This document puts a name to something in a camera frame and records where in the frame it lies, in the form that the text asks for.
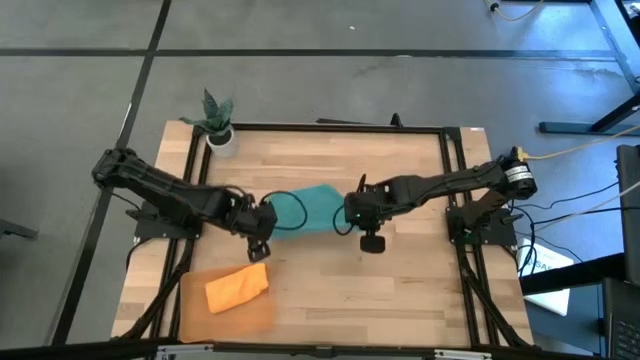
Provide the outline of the black monitor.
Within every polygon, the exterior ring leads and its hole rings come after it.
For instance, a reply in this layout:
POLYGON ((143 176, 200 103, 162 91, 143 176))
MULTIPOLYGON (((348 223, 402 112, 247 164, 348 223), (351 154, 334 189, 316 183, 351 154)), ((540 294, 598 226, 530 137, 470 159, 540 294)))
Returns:
POLYGON ((616 149, 626 278, 640 286, 640 145, 616 149))

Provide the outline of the orange microfiber towel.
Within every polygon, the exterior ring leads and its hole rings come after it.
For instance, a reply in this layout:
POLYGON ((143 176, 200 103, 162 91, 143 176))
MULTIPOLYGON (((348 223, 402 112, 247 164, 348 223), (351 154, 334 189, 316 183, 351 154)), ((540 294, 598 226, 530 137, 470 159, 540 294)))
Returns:
POLYGON ((205 284, 207 306, 218 314, 243 305, 269 288, 267 266, 253 264, 205 284))

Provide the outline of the silver metal bracket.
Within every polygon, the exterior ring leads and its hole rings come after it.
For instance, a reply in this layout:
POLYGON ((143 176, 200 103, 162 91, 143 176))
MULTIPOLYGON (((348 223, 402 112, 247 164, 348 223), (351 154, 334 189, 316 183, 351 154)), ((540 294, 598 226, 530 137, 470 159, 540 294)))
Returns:
POLYGON ((491 353, 453 350, 453 349, 435 349, 434 360, 493 360, 491 353))
POLYGON ((154 360, 175 360, 178 355, 212 352, 213 344, 163 345, 157 348, 154 360))

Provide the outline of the black floor beam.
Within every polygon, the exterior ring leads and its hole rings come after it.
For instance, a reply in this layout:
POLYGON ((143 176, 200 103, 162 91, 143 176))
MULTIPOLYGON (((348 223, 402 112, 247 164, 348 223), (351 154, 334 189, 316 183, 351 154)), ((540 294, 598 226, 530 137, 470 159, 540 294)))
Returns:
POLYGON ((533 295, 596 284, 605 278, 626 279, 623 253, 528 275, 520 285, 524 295, 533 295))

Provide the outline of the teal microfiber towel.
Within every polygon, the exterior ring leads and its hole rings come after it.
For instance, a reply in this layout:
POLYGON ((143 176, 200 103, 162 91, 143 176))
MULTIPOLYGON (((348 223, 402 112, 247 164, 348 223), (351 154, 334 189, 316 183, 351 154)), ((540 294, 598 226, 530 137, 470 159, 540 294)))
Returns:
POLYGON ((352 229, 344 219, 344 196, 327 184, 275 191, 266 196, 266 201, 274 206, 278 218, 272 240, 348 234, 352 229))

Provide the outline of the white cardboard box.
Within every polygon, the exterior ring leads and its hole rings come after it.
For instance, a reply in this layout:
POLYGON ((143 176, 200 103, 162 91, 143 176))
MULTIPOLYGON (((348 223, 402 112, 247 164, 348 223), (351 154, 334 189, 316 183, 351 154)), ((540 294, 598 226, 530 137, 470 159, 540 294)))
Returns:
MULTIPOLYGON (((574 264, 574 260, 536 243, 531 247, 529 238, 523 237, 517 243, 516 259, 520 278, 574 264)), ((527 295, 525 300, 552 313, 566 316, 570 290, 562 289, 547 293, 527 295)))

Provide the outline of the black keyboard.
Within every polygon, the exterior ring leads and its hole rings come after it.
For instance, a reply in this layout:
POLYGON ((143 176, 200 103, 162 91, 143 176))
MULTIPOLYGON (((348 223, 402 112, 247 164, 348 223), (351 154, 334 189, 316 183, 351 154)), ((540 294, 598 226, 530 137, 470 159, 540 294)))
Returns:
POLYGON ((606 278, 603 291, 607 357, 640 360, 640 287, 606 278))

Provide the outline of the black floor stand foot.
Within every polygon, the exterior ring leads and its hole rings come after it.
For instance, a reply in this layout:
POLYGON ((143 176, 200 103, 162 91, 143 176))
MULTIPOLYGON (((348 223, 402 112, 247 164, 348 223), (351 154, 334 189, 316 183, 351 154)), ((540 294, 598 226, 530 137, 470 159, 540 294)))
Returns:
POLYGON ((37 230, 0 218, 0 238, 3 236, 18 236, 24 239, 35 239, 37 235, 37 230))

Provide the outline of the snake plant in white pot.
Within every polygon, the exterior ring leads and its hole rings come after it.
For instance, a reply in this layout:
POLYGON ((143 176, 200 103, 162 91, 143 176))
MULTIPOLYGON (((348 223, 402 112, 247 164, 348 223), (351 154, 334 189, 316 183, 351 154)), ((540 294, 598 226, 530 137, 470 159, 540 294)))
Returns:
POLYGON ((193 120, 181 117, 180 121, 199 128, 205 136, 207 145, 217 157, 232 157, 238 149, 238 141, 235 129, 232 125, 234 103, 231 98, 222 102, 215 100, 214 96, 203 89, 202 106, 204 118, 193 120))

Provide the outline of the orange plastic basket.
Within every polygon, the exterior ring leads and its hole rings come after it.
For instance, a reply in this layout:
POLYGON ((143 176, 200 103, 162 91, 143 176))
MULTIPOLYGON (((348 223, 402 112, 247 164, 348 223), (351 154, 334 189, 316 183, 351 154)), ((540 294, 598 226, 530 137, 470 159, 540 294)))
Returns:
POLYGON ((189 272, 180 280, 178 339, 185 343, 238 339, 273 327, 275 303, 269 288, 253 300, 213 314, 207 306, 205 284, 250 265, 189 272))

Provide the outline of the black aluminium table frame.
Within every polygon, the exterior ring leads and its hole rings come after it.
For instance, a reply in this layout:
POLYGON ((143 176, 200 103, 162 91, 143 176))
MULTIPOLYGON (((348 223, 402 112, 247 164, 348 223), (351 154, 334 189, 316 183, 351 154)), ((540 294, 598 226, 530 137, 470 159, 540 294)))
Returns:
MULTIPOLYGON (((360 178, 378 182, 396 175, 438 175, 491 157, 486 134, 473 128, 369 125, 240 124, 239 148, 214 158, 204 143, 190 145, 189 126, 166 124, 156 159, 178 173, 188 159, 193 177, 232 183, 262 196, 329 184, 352 191, 360 178)), ((468 259, 484 273, 494 304, 517 338, 532 341, 512 257, 489 244, 479 255, 457 251, 445 211, 461 196, 442 197, 386 223, 384 253, 359 248, 355 230, 276 240, 267 260, 275 321, 269 330, 238 339, 207 340, 291 345, 362 345, 470 348, 489 345, 482 304, 460 278, 468 259)), ((206 226, 194 245, 189 272, 245 265, 246 243, 206 226)), ((180 305, 169 300, 159 333, 178 339, 180 305)))

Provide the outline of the black desk leg frame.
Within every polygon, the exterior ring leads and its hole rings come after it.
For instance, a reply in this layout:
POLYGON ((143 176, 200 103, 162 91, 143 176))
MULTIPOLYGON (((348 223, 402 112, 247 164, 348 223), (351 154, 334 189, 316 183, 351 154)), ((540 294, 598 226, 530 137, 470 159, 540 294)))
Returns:
POLYGON ((614 59, 622 71, 633 95, 601 119, 594 123, 573 123, 573 122, 540 122, 538 129, 545 134, 572 134, 572 135, 609 135, 619 134, 620 136, 640 136, 640 125, 625 125, 632 115, 640 112, 640 83, 636 80, 633 72, 624 56, 604 14, 597 4, 597 0, 584 0, 601 29, 601 32, 613 51, 614 59))

